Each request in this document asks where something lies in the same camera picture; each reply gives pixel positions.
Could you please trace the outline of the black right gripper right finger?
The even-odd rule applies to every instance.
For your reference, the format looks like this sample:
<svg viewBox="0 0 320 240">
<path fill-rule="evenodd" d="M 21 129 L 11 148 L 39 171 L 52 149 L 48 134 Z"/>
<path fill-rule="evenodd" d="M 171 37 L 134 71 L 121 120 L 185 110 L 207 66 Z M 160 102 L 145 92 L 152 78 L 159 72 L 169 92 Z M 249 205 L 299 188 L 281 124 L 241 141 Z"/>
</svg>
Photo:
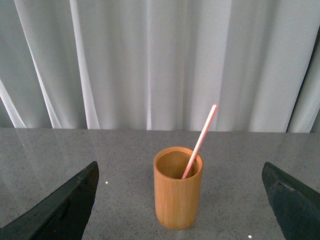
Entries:
<svg viewBox="0 0 320 240">
<path fill-rule="evenodd" d="M 268 202 L 287 240 L 320 238 L 320 193 L 270 162 L 262 170 Z"/>
</svg>

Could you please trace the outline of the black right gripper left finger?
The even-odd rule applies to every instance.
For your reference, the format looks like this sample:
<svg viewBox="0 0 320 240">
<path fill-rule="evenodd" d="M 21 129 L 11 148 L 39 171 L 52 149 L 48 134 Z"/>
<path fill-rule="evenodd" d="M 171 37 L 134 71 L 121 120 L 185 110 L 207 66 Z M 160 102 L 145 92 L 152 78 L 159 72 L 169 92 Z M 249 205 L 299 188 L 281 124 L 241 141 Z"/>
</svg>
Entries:
<svg viewBox="0 0 320 240">
<path fill-rule="evenodd" d="M 93 161 L 32 209 L 0 229 L 2 240 L 80 240 L 95 203 L 99 167 Z"/>
</svg>

